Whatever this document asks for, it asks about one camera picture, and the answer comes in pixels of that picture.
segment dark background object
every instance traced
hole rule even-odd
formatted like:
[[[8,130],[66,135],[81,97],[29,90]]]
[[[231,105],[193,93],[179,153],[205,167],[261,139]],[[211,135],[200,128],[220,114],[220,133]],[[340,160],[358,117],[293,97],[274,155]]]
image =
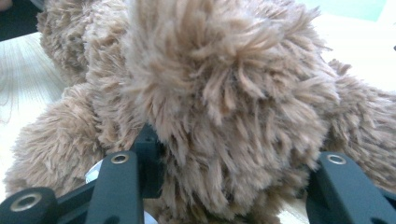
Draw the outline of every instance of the dark background object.
[[[13,6],[0,12],[0,41],[37,32],[40,9],[30,0],[13,0]]]

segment brown fur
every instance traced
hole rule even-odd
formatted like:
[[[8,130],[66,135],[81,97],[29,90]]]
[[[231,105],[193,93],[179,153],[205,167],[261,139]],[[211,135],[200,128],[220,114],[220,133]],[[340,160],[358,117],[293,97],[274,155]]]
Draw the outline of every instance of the brown fur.
[[[48,1],[42,45],[72,87],[22,131],[7,192],[66,193],[146,121],[167,146],[146,203],[160,223],[278,223],[321,148],[396,192],[396,96],[322,61],[317,15],[290,0]]]

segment teddy bear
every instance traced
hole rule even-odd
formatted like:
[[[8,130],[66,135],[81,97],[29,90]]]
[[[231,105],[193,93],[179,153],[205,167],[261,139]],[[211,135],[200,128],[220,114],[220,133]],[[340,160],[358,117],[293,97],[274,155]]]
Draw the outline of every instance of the teddy bear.
[[[325,62],[293,0],[48,0],[41,44],[69,87],[21,130],[7,193],[85,183],[145,123],[165,145],[159,223],[279,223],[318,168],[346,153],[396,192],[396,95]]]

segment brown teddy bear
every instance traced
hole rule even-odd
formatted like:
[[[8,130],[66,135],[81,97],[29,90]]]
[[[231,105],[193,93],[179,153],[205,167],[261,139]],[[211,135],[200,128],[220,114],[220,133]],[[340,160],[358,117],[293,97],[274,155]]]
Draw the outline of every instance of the brown teddy bear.
[[[321,150],[396,192],[396,96],[325,63],[292,0],[49,0],[42,46],[70,87],[21,131],[7,192],[82,185],[145,122],[166,145],[159,223],[278,223]]]

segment plush toy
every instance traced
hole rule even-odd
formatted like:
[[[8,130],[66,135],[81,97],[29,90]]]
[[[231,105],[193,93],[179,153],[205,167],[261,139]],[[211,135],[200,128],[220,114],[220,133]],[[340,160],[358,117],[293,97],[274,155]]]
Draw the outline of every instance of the plush toy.
[[[396,96],[325,63],[316,16],[291,0],[49,0],[41,43],[70,87],[21,131],[8,194],[65,194],[145,122],[166,146],[145,205],[159,223],[278,223],[321,150],[396,192]]]

